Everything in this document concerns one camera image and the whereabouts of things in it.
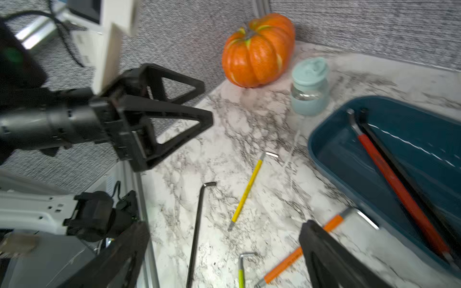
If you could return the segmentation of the red sleeved hex key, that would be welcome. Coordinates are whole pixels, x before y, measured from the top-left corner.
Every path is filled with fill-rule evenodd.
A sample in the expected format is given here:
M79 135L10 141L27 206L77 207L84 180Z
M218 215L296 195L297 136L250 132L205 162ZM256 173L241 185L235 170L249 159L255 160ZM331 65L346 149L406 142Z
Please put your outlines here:
M357 135L360 143L367 151L370 158L373 160L380 173L386 179L400 203L410 215L411 221L417 225L420 233L424 236L426 242L431 246L432 251L440 258L444 259L452 269L459 271L461 268L455 261L455 253L451 247L446 243L444 237L438 232L437 228L431 223L427 215L419 207L417 202L413 199L410 192L405 188L400 179L394 173L392 168L388 165L379 151L375 148L371 140L364 134L355 118L355 111L353 109L347 110L349 123Z

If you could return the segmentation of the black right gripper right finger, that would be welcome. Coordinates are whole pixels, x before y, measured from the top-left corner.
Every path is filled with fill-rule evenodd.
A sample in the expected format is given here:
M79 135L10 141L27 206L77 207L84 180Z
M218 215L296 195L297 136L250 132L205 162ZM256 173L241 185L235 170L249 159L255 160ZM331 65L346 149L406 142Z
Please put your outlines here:
M314 288L390 287L313 220L302 225L299 242Z

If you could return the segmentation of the lime green sleeved hex key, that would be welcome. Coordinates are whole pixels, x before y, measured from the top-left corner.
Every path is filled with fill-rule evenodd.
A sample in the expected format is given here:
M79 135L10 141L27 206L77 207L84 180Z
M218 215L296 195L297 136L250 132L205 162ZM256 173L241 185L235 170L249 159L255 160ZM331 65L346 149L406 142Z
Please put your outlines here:
M238 287L245 288L245 275L244 275L244 259L248 257L257 256L257 252L244 252L238 258Z

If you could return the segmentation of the orange sleeved hex key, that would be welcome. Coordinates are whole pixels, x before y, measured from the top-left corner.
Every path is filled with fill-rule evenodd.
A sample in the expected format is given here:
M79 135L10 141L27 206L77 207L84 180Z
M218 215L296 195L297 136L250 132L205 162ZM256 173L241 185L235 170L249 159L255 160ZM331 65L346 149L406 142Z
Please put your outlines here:
M354 207L347 207L345 210L335 215L328 223L323 225L324 230L327 232L335 230L335 228L342 224L351 214L359 215L375 230L379 230L379 226L377 225L377 223L375 223L371 218L369 218L364 212ZM266 285L270 284L274 279L281 275L282 272L285 272L288 268L290 268L299 258L301 258L302 255L302 248L297 248L289 256L284 258L270 272L266 273L264 277L255 284L255 288L264 288Z

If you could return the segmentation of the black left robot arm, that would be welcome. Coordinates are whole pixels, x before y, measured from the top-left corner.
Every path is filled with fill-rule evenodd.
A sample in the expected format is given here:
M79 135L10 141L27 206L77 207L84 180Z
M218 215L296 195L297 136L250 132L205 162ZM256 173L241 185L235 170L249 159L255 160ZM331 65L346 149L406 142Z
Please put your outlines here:
M150 170L213 124L212 113L186 102L204 83L144 64L101 92L51 91L46 73L1 19L1 161L16 150L47 156L87 142L109 143L135 172ZM134 197L115 202L106 192L76 196L1 193L1 229L75 236L87 242L116 238L139 221Z

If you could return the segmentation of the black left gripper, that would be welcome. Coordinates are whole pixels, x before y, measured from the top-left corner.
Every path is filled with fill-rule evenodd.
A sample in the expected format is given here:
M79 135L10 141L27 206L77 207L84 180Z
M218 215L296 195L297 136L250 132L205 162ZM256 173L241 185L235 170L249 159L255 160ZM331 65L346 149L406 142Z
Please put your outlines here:
M90 107L118 158L144 172L213 126L212 112L181 105L204 92L201 80L144 64L117 76Z

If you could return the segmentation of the yellow sleeved hex key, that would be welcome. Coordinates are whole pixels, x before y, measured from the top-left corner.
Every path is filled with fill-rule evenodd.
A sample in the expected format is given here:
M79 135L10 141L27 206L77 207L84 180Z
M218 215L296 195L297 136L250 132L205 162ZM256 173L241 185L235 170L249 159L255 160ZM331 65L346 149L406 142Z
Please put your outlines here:
M252 189L252 187L253 187L253 185L255 183L256 177L258 176L258 173L259 173L259 171L260 171L260 169L261 169L261 167L263 165L263 162L264 162L264 159L265 159L266 156L274 157L274 158L279 157L278 154L275 154L275 153L269 152L269 151L265 151L265 152L263 152L261 154L261 156L259 157L259 160L258 160L258 162L257 162L257 164L256 164L256 166L255 166L255 168L253 170L252 176L251 176L251 178L250 178L250 180L249 180L249 182L247 184L247 187L246 187L246 189L245 189L245 191L243 193L243 196L242 196L242 198L241 198L241 200L240 200L240 202L239 202L239 204L238 204L238 206L237 206L237 208L236 208L236 210L235 210L235 212L234 212L234 214L233 214L233 216L231 218L231 222L230 222L230 225L228 227L228 232L233 230L233 228L234 228L234 226L235 226L235 224L236 224L236 222L237 222L237 220L238 220L238 218L239 218L239 216L241 214L241 211L243 210L243 206L244 206L244 204L245 204L245 202L246 202L246 200L247 200L247 198L249 196L249 193L250 193L250 191L251 191L251 189Z

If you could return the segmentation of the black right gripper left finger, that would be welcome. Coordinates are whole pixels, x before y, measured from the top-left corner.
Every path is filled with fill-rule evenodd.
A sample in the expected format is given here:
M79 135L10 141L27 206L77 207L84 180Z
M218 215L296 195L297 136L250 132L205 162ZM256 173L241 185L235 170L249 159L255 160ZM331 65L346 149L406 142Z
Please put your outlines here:
M132 224L111 245L59 285L60 288L134 288L150 242L145 222Z

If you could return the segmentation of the long black hex key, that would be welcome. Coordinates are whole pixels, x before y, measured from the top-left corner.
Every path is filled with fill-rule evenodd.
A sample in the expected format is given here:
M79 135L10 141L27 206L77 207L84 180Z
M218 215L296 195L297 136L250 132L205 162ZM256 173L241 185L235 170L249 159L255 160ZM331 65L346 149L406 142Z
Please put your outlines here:
M379 111L362 106L354 111L360 130L444 237L454 258L460 256L460 126L421 110L400 114L394 108ZM406 210L405 214L431 249Z

